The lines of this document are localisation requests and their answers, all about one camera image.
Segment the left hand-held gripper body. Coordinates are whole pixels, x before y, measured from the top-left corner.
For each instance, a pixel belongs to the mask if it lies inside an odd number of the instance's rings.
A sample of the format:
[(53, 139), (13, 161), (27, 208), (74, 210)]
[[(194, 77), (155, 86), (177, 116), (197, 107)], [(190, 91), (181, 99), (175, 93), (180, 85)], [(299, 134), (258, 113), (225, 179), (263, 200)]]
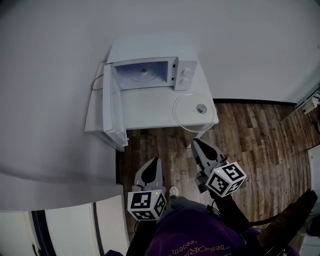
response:
[(137, 221), (158, 221), (166, 207), (166, 188), (134, 185), (127, 197), (127, 211)]

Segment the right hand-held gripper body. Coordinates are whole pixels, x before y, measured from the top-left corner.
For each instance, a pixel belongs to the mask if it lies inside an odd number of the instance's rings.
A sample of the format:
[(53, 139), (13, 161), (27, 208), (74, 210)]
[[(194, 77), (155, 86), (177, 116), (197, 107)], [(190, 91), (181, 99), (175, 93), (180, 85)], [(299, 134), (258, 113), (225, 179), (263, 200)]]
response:
[(238, 190), (247, 177), (236, 161), (229, 162), (227, 158), (220, 161), (209, 160), (206, 165), (205, 174), (208, 179), (205, 186), (221, 198)]

